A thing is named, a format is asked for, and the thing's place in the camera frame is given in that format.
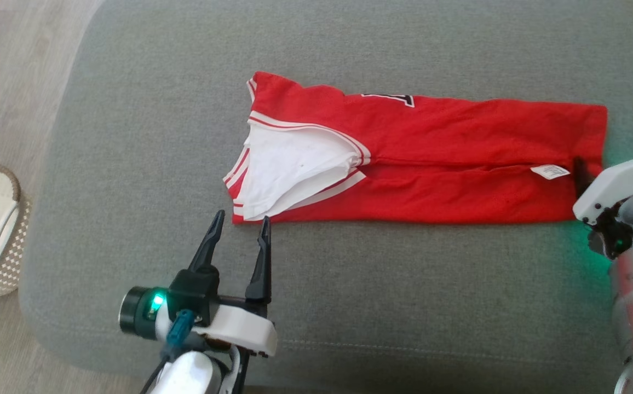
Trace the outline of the red basketball jersey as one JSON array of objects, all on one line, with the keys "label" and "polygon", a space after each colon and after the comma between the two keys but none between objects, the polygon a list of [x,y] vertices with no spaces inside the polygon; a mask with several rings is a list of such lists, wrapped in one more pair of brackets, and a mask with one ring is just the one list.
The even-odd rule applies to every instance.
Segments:
[{"label": "red basketball jersey", "polygon": [[581,159],[602,169],[602,105],[347,94],[257,72],[224,177],[232,222],[573,219]]}]

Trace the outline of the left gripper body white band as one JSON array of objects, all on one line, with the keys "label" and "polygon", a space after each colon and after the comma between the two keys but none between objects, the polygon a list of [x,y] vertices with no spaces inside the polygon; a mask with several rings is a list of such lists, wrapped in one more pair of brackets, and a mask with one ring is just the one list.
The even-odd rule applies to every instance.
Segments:
[{"label": "left gripper body white band", "polygon": [[171,346],[194,351],[238,346],[250,355],[271,357],[277,330],[267,318],[267,305],[218,294],[216,269],[181,270],[170,284]]}]

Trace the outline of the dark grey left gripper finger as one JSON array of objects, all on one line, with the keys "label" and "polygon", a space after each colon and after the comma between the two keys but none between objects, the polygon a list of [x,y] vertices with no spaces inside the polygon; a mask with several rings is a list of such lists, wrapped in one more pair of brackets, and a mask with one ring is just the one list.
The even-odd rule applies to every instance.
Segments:
[{"label": "dark grey left gripper finger", "polygon": [[191,264],[188,266],[188,270],[191,272],[201,272],[202,270],[209,269],[212,265],[215,247],[221,239],[222,227],[226,219],[226,212],[219,210],[210,226],[204,235],[201,244],[199,245]]},{"label": "dark grey left gripper finger", "polygon": [[259,252],[254,271],[245,289],[245,299],[258,304],[270,304],[272,301],[272,245],[271,218],[262,219],[261,231],[257,238]]}]

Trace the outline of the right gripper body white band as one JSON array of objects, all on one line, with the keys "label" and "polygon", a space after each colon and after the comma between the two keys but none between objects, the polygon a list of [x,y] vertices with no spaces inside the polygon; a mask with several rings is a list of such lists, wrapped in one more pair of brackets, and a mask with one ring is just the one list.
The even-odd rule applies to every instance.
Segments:
[{"label": "right gripper body white band", "polygon": [[595,225],[606,209],[633,197],[633,159],[600,172],[573,205],[577,220]]}]

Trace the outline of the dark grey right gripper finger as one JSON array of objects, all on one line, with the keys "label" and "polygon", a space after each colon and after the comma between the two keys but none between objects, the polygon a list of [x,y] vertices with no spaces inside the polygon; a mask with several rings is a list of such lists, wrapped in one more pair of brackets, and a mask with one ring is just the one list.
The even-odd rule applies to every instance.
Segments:
[{"label": "dark grey right gripper finger", "polygon": [[579,199],[590,186],[590,171],[583,158],[573,159],[573,180],[576,198]]}]

